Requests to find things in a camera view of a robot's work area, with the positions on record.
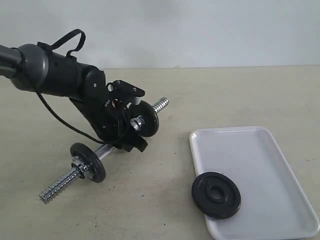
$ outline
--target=rectangular white tray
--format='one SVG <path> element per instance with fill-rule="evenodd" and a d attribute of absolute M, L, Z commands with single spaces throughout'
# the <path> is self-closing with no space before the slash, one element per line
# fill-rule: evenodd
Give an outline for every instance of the rectangular white tray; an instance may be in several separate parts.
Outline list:
<path fill-rule="evenodd" d="M 241 194 L 229 219 L 205 216 L 216 240 L 313 237 L 319 220 L 272 134 L 259 126 L 199 129 L 190 134 L 196 175 L 218 172 Z"/>

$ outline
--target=table surface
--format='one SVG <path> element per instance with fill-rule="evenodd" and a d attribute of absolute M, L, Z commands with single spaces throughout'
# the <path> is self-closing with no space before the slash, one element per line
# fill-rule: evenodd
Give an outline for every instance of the table surface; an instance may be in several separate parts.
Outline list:
<path fill-rule="evenodd" d="M 50 204 L 38 194 L 66 172 L 70 146 L 98 144 L 61 125 L 38 97 L 0 78 L 1 239 L 212 239 L 191 197 L 195 129 L 263 126 L 274 135 L 320 216 L 320 66 L 110 69 L 145 90 L 159 114 L 158 133 L 141 153 L 114 151 L 107 178 L 77 180 Z M 72 125 L 93 134 L 66 98 L 45 96 Z"/>

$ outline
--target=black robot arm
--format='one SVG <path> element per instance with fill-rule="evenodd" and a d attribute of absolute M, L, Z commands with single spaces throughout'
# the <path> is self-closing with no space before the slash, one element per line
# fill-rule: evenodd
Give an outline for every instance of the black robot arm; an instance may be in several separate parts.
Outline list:
<path fill-rule="evenodd" d="M 78 34 L 81 34 L 78 46 L 66 56 L 53 52 Z M 49 111 L 76 132 L 90 137 L 57 116 L 41 94 L 69 98 L 101 139 L 96 142 L 126 151 L 132 148 L 143 151 L 148 144 L 131 126 L 127 106 L 138 104 L 145 92 L 122 80 L 106 85 L 102 70 L 79 63 L 71 53 L 79 51 L 85 39 L 85 33 L 75 29 L 53 45 L 42 42 L 18 48 L 0 45 L 0 75 L 9 78 L 20 90 L 36 92 Z"/>

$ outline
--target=black weight plate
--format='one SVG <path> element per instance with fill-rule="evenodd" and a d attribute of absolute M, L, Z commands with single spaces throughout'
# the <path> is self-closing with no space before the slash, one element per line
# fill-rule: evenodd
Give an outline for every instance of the black weight plate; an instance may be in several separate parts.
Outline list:
<path fill-rule="evenodd" d="M 95 183 L 101 183 L 106 178 L 106 170 L 97 155 L 86 145 L 76 142 L 70 148 L 71 155 L 82 157 L 86 164 L 90 164 L 94 170 L 91 179 Z"/>
<path fill-rule="evenodd" d="M 241 195 L 228 177 L 217 172 L 205 172 L 192 184 L 192 198 L 196 206 L 207 216 L 228 219 L 239 210 Z"/>
<path fill-rule="evenodd" d="M 144 124 L 138 134 L 143 137 L 152 137 L 159 129 L 159 118 L 154 108 L 146 101 L 141 101 L 138 105 L 131 104 L 129 111 L 132 118 L 142 116 Z"/>

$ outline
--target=dumbbell bar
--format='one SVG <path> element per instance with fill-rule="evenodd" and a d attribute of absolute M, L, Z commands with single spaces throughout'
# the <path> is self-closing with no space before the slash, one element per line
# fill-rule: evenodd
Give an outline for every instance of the dumbbell bar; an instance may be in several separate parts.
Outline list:
<path fill-rule="evenodd" d="M 162 97 L 153 106 L 141 101 L 131 109 L 130 124 L 144 137 L 153 136 L 159 128 L 158 113 L 169 104 L 166 97 Z M 89 178 L 96 183 L 106 178 L 106 171 L 101 160 L 109 155 L 115 147 L 111 144 L 103 144 L 94 152 L 82 143 L 75 143 L 71 146 L 72 168 L 56 180 L 53 184 L 43 190 L 39 197 L 45 203 L 49 203 L 59 193 L 65 190 L 77 178 Z"/>

